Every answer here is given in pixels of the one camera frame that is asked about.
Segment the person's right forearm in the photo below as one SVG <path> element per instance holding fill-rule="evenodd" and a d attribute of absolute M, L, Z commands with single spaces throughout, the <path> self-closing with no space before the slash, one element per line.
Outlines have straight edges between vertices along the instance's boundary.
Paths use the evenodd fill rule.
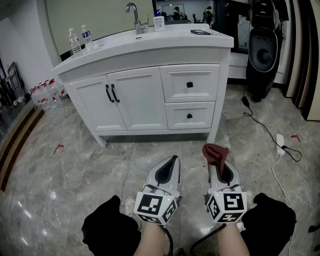
<path fill-rule="evenodd" d="M 250 256 L 236 223 L 229 223 L 217 232 L 219 256 Z"/>

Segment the white power strip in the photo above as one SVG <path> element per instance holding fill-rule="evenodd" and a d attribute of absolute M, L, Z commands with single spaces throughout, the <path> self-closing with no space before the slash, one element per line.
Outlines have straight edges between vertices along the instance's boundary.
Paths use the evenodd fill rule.
<path fill-rule="evenodd" d="M 276 153 L 279 156 L 283 156 L 286 153 L 285 150 L 282 148 L 285 145 L 284 136 L 277 133 L 275 135 L 275 141 L 276 141 Z"/>

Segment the person's right leg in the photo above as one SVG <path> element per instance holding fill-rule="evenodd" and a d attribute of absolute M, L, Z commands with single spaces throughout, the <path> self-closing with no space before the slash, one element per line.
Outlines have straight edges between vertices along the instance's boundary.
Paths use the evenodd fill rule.
<path fill-rule="evenodd" d="M 290 241 L 296 225 L 296 213 L 284 202 L 264 193 L 253 199 L 255 207 L 241 218 L 240 232 L 250 256 L 279 256 Z"/>

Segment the red-brown knitted cloth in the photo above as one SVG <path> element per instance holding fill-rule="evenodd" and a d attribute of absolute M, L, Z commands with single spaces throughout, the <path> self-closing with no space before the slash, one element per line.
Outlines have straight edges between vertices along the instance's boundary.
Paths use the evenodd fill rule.
<path fill-rule="evenodd" d="M 226 158 L 229 154 L 229 149 L 217 144 L 207 143 L 202 148 L 202 154 L 207 159 L 208 165 L 214 165 L 217 167 L 219 178 L 222 181 L 227 182 L 230 175 L 224 173 L 224 168 Z"/>

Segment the blue label water bottle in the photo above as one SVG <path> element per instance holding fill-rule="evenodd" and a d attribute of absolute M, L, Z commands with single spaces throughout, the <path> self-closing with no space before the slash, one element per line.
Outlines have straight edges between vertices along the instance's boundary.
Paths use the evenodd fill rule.
<path fill-rule="evenodd" d="M 81 28 L 82 28 L 81 35 L 84 40 L 85 49 L 87 52 L 90 52 L 91 50 L 94 49 L 94 45 L 93 45 L 92 38 L 91 38 L 91 33 L 87 29 L 85 24 L 83 24 L 81 26 Z"/>

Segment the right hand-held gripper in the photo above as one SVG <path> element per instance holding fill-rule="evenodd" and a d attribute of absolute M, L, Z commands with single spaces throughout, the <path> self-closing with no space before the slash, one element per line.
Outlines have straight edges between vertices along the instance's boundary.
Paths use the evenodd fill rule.
<path fill-rule="evenodd" d="M 228 160 L 224 162 L 223 178 L 228 187 L 219 180 L 219 170 L 208 166 L 209 199 L 207 209 L 215 224 L 237 223 L 247 211 L 247 193 L 242 190 L 240 173 Z"/>

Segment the chrome sink faucet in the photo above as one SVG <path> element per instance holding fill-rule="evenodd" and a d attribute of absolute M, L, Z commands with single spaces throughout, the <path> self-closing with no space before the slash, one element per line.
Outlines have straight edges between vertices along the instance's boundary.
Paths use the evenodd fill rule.
<path fill-rule="evenodd" d="M 134 28 L 135 28 L 135 32 L 137 35 L 141 35 L 143 32 L 147 31 L 150 27 L 149 24 L 149 16 L 147 16 L 147 22 L 141 24 L 140 19 L 139 19 L 139 14 L 138 14 L 138 10 L 136 5 L 133 2 L 129 2 L 126 5 L 126 12 L 129 13 L 130 10 L 133 10 L 133 14 L 134 14 Z"/>

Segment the red label water bottle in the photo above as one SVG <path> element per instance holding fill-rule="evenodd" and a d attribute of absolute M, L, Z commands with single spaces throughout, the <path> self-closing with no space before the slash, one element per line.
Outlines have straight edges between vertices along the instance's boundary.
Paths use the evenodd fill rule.
<path fill-rule="evenodd" d="M 69 31 L 69 43 L 70 43 L 71 50 L 73 52 L 74 57 L 78 58 L 83 55 L 79 38 L 74 33 L 73 28 L 69 28 L 68 31 Z"/>

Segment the person's leg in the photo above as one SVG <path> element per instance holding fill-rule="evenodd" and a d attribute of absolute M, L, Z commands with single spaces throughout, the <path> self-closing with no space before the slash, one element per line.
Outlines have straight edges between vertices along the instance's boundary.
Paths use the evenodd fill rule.
<path fill-rule="evenodd" d="M 89 214 L 81 228 L 82 242 L 94 256 L 133 256 L 141 241 L 138 223 L 120 212 L 114 195 Z"/>
<path fill-rule="evenodd" d="M 264 193 L 253 199 L 255 207 L 241 218 L 240 232 L 250 256 L 279 256 L 290 241 L 296 225 L 296 213 L 284 202 Z"/>

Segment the white standing sign card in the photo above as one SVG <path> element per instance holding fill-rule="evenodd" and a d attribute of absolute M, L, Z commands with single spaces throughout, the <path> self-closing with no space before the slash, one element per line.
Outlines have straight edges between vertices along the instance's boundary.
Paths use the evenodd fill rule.
<path fill-rule="evenodd" d="M 164 16 L 155 16 L 153 18 L 153 22 L 154 22 L 154 31 L 155 32 L 161 32 L 161 31 L 165 31 L 165 17 Z"/>

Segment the brown wooden platform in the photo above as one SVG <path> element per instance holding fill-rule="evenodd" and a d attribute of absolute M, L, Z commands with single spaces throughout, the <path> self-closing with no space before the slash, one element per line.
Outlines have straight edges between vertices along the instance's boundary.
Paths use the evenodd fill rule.
<path fill-rule="evenodd" d="M 41 108 L 29 107 L 11 125 L 8 136 L 0 146 L 0 191 L 6 190 L 19 153 L 44 113 Z"/>

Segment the pack of red-capped water bottles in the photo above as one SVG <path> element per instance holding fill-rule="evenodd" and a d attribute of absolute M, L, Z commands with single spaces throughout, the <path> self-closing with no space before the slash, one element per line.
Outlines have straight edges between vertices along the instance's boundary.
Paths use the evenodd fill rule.
<path fill-rule="evenodd" d="M 64 86 L 54 78 L 32 87 L 29 94 L 32 102 L 45 112 L 62 106 L 67 98 Z"/>

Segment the person's left white shoe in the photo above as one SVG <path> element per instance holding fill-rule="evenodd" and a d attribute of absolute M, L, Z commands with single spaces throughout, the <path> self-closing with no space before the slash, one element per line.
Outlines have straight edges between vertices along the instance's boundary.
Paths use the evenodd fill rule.
<path fill-rule="evenodd" d="M 133 197 L 128 197 L 125 201 L 125 214 L 131 217 L 134 214 L 136 199 Z"/>

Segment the short white cabinet drawer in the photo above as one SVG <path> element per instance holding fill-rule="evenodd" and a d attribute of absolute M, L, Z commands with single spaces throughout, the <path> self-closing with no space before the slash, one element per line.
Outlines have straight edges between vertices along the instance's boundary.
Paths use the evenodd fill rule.
<path fill-rule="evenodd" d="M 166 103 L 166 116 L 170 130 L 206 129 L 212 125 L 215 102 Z"/>

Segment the person's left forearm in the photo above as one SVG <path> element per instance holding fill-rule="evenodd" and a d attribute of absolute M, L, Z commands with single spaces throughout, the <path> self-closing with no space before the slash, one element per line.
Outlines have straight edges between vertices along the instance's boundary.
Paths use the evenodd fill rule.
<path fill-rule="evenodd" d="M 143 229 L 141 240 L 133 256 L 164 256 L 165 237 L 162 226 L 147 223 Z"/>

